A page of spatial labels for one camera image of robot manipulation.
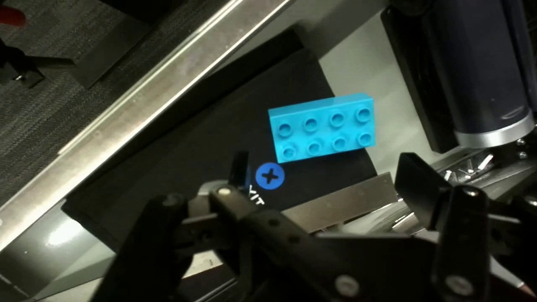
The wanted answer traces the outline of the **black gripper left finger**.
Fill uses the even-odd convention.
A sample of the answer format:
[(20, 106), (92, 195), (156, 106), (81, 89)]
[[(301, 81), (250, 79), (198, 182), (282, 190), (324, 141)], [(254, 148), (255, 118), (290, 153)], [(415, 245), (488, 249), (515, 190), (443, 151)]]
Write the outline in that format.
[(191, 200), (153, 198), (131, 229), (91, 302), (195, 302), (205, 296), (186, 279), (198, 252), (213, 250), (233, 272), (215, 296), (238, 302), (334, 302), (331, 255), (282, 213), (242, 192), (247, 158), (235, 158), (232, 182)]

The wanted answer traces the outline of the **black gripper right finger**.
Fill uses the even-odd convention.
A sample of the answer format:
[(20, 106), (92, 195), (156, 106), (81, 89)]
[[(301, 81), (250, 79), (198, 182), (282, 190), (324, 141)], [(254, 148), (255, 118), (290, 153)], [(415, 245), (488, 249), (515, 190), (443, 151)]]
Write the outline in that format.
[(426, 230), (438, 234), (431, 284), (443, 302), (485, 302), (488, 297), (487, 195), (450, 185), (415, 153), (401, 153), (396, 192)]

